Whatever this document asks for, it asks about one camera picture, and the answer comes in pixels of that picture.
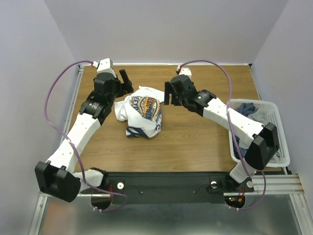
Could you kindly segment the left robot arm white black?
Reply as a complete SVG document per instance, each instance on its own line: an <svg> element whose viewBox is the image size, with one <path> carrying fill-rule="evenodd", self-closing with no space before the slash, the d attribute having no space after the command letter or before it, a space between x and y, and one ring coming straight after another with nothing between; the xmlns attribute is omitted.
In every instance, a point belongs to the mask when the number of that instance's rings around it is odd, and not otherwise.
<svg viewBox="0 0 313 235"><path fill-rule="evenodd" d="M119 71L122 80L110 72L100 72L94 78L94 89L81 105L76 121L57 150L35 166L35 175L41 192L72 202L76 196L93 188L98 193L109 187L108 174L98 168L75 172L82 164L80 155L93 134L101 127L112 111L117 97L134 91L127 72Z"/></svg>

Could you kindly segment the white graphic tank top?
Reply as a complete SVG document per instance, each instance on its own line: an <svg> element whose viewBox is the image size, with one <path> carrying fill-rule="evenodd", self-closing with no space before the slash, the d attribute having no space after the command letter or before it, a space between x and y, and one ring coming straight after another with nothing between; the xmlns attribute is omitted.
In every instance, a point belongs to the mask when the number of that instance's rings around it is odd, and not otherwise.
<svg viewBox="0 0 313 235"><path fill-rule="evenodd" d="M155 137L161 131L161 103L164 102L164 92L139 86L138 90L114 103L115 117L118 121L126 121L126 136Z"/></svg>

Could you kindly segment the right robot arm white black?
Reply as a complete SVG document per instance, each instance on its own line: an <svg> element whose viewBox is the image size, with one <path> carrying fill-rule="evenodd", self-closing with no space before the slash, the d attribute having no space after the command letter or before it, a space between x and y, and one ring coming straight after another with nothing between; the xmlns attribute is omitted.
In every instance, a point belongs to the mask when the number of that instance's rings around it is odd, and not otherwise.
<svg viewBox="0 0 313 235"><path fill-rule="evenodd" d="M213 93L197 91L187 75L178 75L165 82L164 104L183 106L190 112L216 122L248 147L244 158L225 179L226 188L230 191L239 189L243 181L257 170L263 170L279 150L278 130L273 123L264 125L251 120L227 107Z"/></svg>

